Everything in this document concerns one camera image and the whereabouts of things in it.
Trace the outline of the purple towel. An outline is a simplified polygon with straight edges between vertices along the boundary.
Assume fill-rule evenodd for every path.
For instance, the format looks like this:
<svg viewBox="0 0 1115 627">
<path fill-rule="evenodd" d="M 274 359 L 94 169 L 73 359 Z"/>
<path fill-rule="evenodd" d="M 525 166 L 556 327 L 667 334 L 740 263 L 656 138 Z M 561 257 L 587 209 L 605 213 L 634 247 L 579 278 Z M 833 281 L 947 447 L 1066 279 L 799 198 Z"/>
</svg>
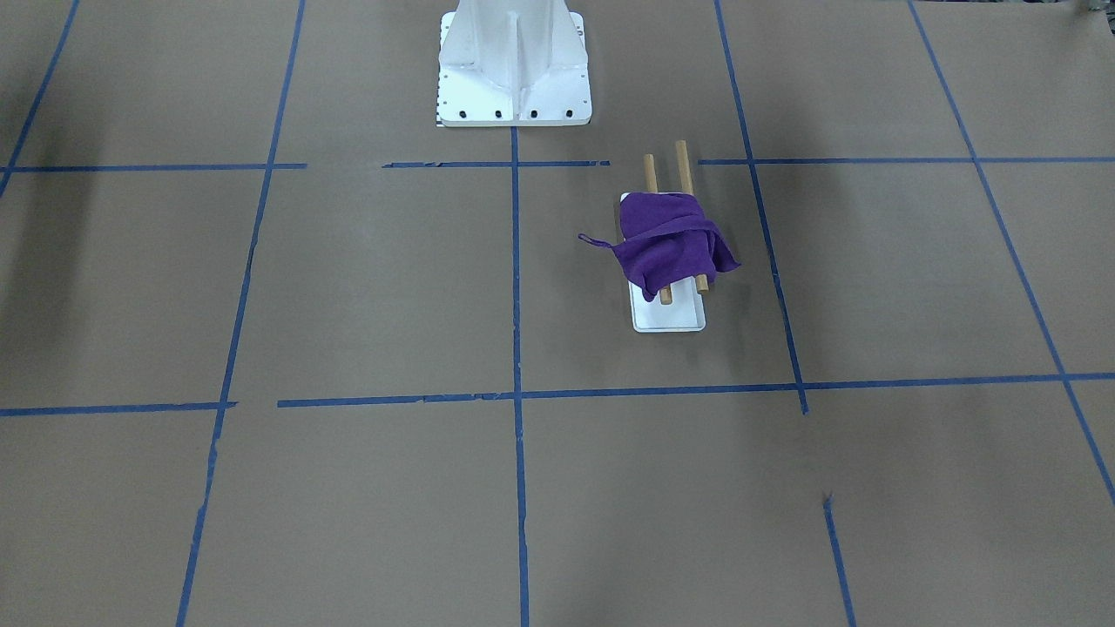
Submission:
<svg viewBox="0 0 1115 627">
<path fill-rule="evenodd" d="M 624 237 L 619 243 L 584 233 L 578 239 L 610 250 L 646 302 L 685 278 L 705 274 L 714 283 L 718 274 L 740 267 L 720 226 L 692 194 L 628 193 L 618 203 L 618 226 Z"/>
</svg>

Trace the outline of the white rack base tray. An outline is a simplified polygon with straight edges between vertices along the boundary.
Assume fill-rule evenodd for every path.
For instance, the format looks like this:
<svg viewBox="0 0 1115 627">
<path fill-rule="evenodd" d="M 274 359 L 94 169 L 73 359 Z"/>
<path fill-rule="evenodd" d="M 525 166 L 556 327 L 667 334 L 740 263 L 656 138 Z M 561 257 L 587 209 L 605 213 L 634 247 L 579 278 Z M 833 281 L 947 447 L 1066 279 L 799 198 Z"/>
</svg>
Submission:
<svg viewBox="0 0 1115 627">
<path fill-rule="evenodd" d="M 624 193 L 620 196 L 621 232 L 638 238 L 673 237 L 686 229 L 702 229 L 704 214 L 692 194 L 683 193 Z M 637 332 L 700 332 L 706 318 L 701 288 L 707 287 L 705 274 L 680 277 L 652 300 L 644 297 L 641 280 L 628 284 L 631 318 Z"/>
</svg>

